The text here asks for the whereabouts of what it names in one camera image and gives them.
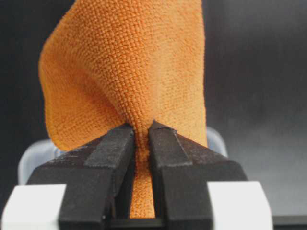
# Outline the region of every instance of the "cloth fold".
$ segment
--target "cloth fold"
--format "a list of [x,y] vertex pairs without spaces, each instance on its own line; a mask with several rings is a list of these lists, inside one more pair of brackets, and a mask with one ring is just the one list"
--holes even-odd
[[71,150],[128,122],[137,137],[132,218],[154,216],[148,128],[207,145],[201,0],[76,0],[40,62],[48,133]]

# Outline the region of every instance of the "dark backdrop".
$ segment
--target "dark backdrop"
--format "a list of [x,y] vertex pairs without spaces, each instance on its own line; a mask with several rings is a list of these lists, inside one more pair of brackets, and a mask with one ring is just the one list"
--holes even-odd
[[[72,3],[0,0],[0,211],[17,183],[22,153],[47,138],[37,62]],[[203,5],[208,125],[223,135],[230,157],[250,179],[261,180],[275,211],[303,210],[307,1],[204,0]],[[287,201],[288,196],[297,199]]]

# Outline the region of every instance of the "orange towel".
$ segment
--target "orange towel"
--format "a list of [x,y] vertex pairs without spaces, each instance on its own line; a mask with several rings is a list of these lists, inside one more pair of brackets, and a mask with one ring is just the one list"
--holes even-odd
[[46,124],[63,150],[129,122],[137,135],[131,217],[153,217],[147,129],[204,146],[201,0],[76,0],[39,63]]

